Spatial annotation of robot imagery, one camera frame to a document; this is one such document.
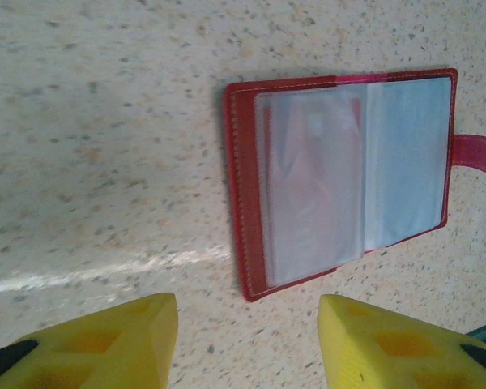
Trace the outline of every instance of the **card holder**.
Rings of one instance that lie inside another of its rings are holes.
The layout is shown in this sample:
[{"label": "card holder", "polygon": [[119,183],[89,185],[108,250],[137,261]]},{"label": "card holder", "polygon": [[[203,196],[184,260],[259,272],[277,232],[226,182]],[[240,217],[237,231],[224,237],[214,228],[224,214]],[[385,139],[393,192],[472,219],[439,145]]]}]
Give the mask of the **card holder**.
[{"label": "card holder", "polygon": [[486,139],[454,137],[456,83],[440,69],[227,87],[247,300],[446,224],[452,163],[486,171]]}]

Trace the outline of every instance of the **yellow object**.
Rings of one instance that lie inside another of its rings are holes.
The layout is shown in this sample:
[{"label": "yellow object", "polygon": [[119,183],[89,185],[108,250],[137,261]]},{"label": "yellow object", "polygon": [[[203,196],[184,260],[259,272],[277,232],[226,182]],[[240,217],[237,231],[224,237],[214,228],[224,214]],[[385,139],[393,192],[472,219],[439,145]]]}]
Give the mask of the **yellow object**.
[{"label": "yellow object", "polygon": [[34,332],[0,389],[166,388],[177,329],[175,297],[160,293]]},{"label": "yellow object", "polygon": [[460,348],[486,344],[351,298],[324,295],[318,335],[330,389],[486,389]]}]

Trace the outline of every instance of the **stitching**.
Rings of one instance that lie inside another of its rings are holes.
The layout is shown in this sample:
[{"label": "stitching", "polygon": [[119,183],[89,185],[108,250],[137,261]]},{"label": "stitching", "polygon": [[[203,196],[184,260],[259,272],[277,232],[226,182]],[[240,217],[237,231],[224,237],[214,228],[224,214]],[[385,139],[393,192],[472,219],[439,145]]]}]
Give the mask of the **stitching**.
[{"label": "stitching", "polygon": [[[438,74],[438,71],[433,71],[432,74]],[[451,80],[452,94],[450,96],[450,109],[448,114],[448,148],[446,150],[446,174],[445,174],[445,194],[443,195],[443,205],[441,211],[441,222],[448,217],[448,195],[450,192],[450,175],[452,174],[452,161],[454,155],[454,112],[455,112],[455,94],[457,91],[457,79],[454,77],[454,72],[443,72],[443,75],[448,75]]]},{"label": "stitching", "polygon": [[[452,72],[443,72],[443,71],[418,71],[411,73],[410,76],[417,77],[417,76],[428,76],[428,75],[440,75],[442,77],[448,75],[452,79],[452,99],[451,101],[454,101],[455,98],[455,82],[454,82],[454,73]],[[244,224],[244,210],[243,210],[243,204],[241,201],[241,160],[240,160],[240,153],[239,153],[239,148],[238,148],[238,139],[237,139],[237,118],[236,118],[236,95],[238,93],[242,92],[254,92],[254,91],[270,91],[270,90],[277,90],[277,89],[288,89],[291,87],[294,88],[302,88],[302,87],[312,87],[312,86],[317,86],[317,85],[327,85],[328,83],[337,83],[336,86],[339,85],[346,85],[350,83],[363,83],[367,82],[370,80],[370,76],[368,77],[367,75],[364,77],[361,77],[359,79],[353,79],[353,80],[348,80],[346,82],[340,82],[338,81],[338,76],[335,81],[325,81],[325,82],[320,82],[320,83],[302,83],[302,84],[297,84],[297,85],[279,85],[275,87],[261,87],[261,88],[247,88],[247,89],[239,89],[231,93],[230,95],[230,114],[231,114],[231,131],[232,131],[232,136],[233,136],[233,146],[234,146],[234,160],[236,161],[235,163],[235,170],[236,170],[236,187],[237,187],[237,193],[238,193],[238,200],[237,200],[237,205],[239,207],[239,213],[240,213],[240,229],[241,229],[241,241],[243,245],[243,261],[245,264],[245,278],[246,278],[246,283],[247,287],[249,289],[250,296],[256,297],[256,296],[261,296],[263,294],[268,294],[274,292],[276,289],[282,288],[284,285],[280,286],[275,286],[272,288],[269,288],[263,292],[256,293],[254,291],[254,288],[252,287],[252,279],[250,277],[250,269],[249,269],[249,262],[248,262],[248,242],[247,242],[247,235],[246,235],[246,230],[245,230],[245,224]],[[389,76],[387,74],[387,79],[381,80],[379,79],[378,81],[372,81],[371,83],[376,83],[376,82],[392,82],[395,80],[407,80],[407,75],[397,75],[397,76]],[[449,128],[452,125],[452,120],[453,120],[454,112],[452,110],[452,107],[450,106],[450,115],[449,115]],[[450,175],[450,170],[447,169],[447,174],[446,174],[446,180],[448,179],[448,176]]]}]

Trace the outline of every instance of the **red leather cover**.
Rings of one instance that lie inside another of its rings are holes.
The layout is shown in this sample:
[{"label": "red leather cover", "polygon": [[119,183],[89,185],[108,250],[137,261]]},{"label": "red leather cover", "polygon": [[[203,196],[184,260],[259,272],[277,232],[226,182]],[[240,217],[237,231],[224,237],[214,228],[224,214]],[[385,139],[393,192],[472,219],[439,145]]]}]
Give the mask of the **red leather cover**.
[{"label": "red leather cover", "polygon": [[486,173],[486,136],[455,135],[452,165],[467,166]]},{"label": "red leather cover", "polygon": [[[288,288],[313,278],[331,273],[329,269],[285,285],[271,287],[266,283],[264,247],[262,239],[262,218],[259,198],[258,156],[256,145],[255,99],[258,94],[276,91],[331,88],[349,83],[376,83],[403,81],[409,79],[431,79],[449,77],[452,83],[450,104],[450,126],[448,162],[446,167],[445,195],[439,229],[446,224],[450,169],[452,165],[467,165],[486,168],[478,161],[478,151],[470,151],[470,145],[483,149],[484,141],[454,137],[454,104],[457,86],[455,69],[428,71],[402,71],[379,75],[328,75],[304,79],[278,79],[233,83],[224,92],[225,137],[227,144],[228,175],[230,181],[232,223],[237,264],[241,278],[241,289],[248,301],[256,301],[267,294]],[[452,147],[458,151],[452,157]]]}]

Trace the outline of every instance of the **floor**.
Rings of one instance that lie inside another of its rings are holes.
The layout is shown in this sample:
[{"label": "floor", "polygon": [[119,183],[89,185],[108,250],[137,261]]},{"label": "floor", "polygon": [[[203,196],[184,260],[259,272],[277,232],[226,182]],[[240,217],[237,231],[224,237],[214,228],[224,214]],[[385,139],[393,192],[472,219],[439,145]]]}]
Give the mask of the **floor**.
[{"label": "floor", "polygon": [[254,304],[233,264],[220,93],[236,80],[457,67],[486,135],[486,1],[0,0],[0,347],[177,295],[171,388],[326,387],[323,293],[486,324],[486,175],[449,223]]}]

